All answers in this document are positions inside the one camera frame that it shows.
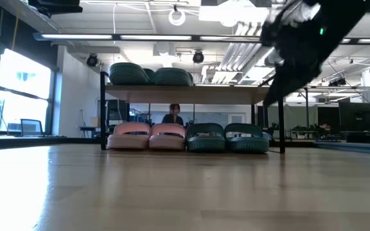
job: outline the security camera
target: security camera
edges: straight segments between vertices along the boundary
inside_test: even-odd
[[[87,65],[89,67],[97,67],[100,65],[97,54],[90,54],[87,59]]]
[[[202,51],[196,51],[193,55],[193,62],[195,64],[200,64],[204,61],[204,55],[202,54]]]

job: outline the black equipment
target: black equipment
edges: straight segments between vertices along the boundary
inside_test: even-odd
[[[87,59],[87,65],[89,67],[96,67],[99,64],[98,55],[97,54],[90,54]]]
[[[128,118],[127,102],[118,99],[107,101],[107,126],[113,121],[126,121]]]
[[[286,22],[299,4],[317,3],[321,7],[313,19]],[[292,0],[274,22],[266,21],[262,45],[275,47],[284,61],[276,66],[263,103],[271,105],[316,78],[322,63],[366,13],[370,13],[370,0]]]
[[[339,120],[345,131],[370,131],[370,103],[339,102]]]
[[[49,18],[56,14],[82,12],[80,0],[28,0],[28,4]]]
[[[196,51],[193,55],[193,62],[196,64],[200,64],[204,61],[204,55],[202,54],[202,51]]]

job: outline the computer monitor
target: computer monitor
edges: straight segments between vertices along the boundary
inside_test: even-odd
[[[21,119],[22,136],[42,135],[41,121],[34,119]]]
[[[370,103],[339,103],[340,127],[346,131],[370,131]]]

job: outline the window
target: window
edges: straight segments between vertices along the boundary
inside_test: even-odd
[[[0,90],[0,132],[21,132],[21,119],[41,121],[45,129],[48,102]]]
[[[48,99],[51,70],[9,49],[1,55],[0,86]]]

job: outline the shelf leg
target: shelf leg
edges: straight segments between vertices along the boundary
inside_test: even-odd
[[[100,73],[100,123],[101,123],[101,150],[107,149],[107,138],[105,136],[105,78],[108,76],[108,73],[101,71]]]
[[[279,116],[279,153],[285,154],[285,124],[283,118],[283,98],[277,102]]]

